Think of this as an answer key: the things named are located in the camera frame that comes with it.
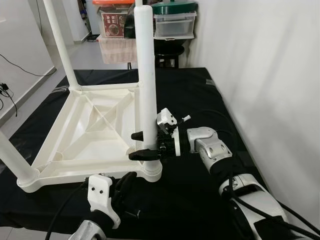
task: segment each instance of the white wall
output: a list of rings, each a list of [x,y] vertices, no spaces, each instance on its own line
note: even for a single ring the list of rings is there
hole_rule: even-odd
[[[88,28],[84,24],[79,12],[78,1],[76,0],[63,0],[66,17],[68,19],[73,41],[83,41],[89,34]]]
[[[48,19],[47,11],[45,9],[44,1],[43,0],[28,0],[28,2],[30,4],[31,10],[33,12],[33,15],[34,15],[34,18],[36,20],[36,23],[38,25],[39,30],[41,29],[41,25],[42,25],[42,37],[43,37],[44,43],[46,45],[56,45],[54,35],[52,33],[50,22]],[[41,16],[41,25],[40,25],[40,17],[39,17],[37,2],[39,5],[39,11],[40,11],[40,16]],[[55,14],[57,15],[57,18],[58,18],[58,23],[59,23],[59,26],[61,29],[64,43],[66,45],[73,45],[74,40],[73,40],[73,36],[71,34],[69,21],[68,21],[62,0],[53,0],[52,3],[53,3],[54,10],[55,10]]]
[[[271,192],[319,226],[319,2],[197,1],[187,65],[209,70]]]
[[[0,1],[0,54],[25,70],[37,75],[46,75],[54,66],[41,38],[35,18],[27,1]],[[0,82],[6,83],[18,102],[41,79],[7,63],[0,56]],[[3,96],[4,108],[0,119],[13,107]]]
[[[39,29],[42,25],[42,36],[45,44],[56,45],[44,1],[28,0],[28,2]],[[41,25],[37,2],[41,16]],[[81,19],[77,0],[52,0],[52,4],[66,45],[73,45],[74,42],[81,41],[88,35],[89,31]]]

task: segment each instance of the plastic storage box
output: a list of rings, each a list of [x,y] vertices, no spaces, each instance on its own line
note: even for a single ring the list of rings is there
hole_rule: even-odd
[[[100,34],[106,38],[123,38],[127,13],[135,0],[93,0],[98,14]]]
[[[105,64],[136,63],[136,39],[107,38],[101,35],[97,38]]]
[[[155,14],[154,38],[158,40],[193,39],[196,12]]]

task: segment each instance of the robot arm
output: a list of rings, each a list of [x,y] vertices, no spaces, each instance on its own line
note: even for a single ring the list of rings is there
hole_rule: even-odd
[[[259,184],[252,174],[246,171],[228,146],[219,139],[215,130],[199,127],[187,129],[186,132],[179,131],[177,120],[166,108],[158,114],[157,124],[158,150],[138,150],[129,155],[131,160],[152,161],[159,157],[180,156],[186,151],[198,153],[213,180],[219,185],[218,192],[226,200],[234,226],[243,239],[305,239],[295,235],[288,228],[279,227],[279,224],[272,223],[244,205],[246,203],[247,206],[277,219],[277,222],[288,221],[277,200]],[[184,141],[181,136],[185,136],[187,141]],[[134,133],[131,138],[143,141],[143,132]],[[126,193],[121,192],[119,189],[121,186],[118,185],[130,183],[136,176],[135,172],[128,173],[117,183],[115,189],[112,188],[112,178],[97,174],[90,176],[88,201],[92,212],[69,240],[107,240],[107,233],[111,229],[118,228],[120,224],[120,218],[114,211],[114,206]]]
[[[265,218],[246,208],[229,195],[229,175],[233,172],[232,188],[237,196],[270,216],[279,216],[287,222],[287,216],[273,196],[246,172],[233,158],[228,147],[218,138],[216,131],[209,127],[187,130],[191,153],[199,153],[208,172],[219,184],[219,194],[228,201],[233,222],[241,235],[261,240],[256,225]]]

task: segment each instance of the black stool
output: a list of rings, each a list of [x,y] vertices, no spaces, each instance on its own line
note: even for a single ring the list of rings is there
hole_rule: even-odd
[[[174,68],[179,68],[179,56],[185,52],[183,46],[174,45],[166,47],[156,47],[155,54],[155,67],[160,68],[160,59],[163,59],[163,68],[171,68],[171,60],[174,60]]]

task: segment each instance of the cardboard box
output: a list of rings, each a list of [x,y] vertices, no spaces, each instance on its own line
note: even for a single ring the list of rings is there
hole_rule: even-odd
[[[125,36],[126,13],[101,13],[104,35],[107,38],[123,38]]]

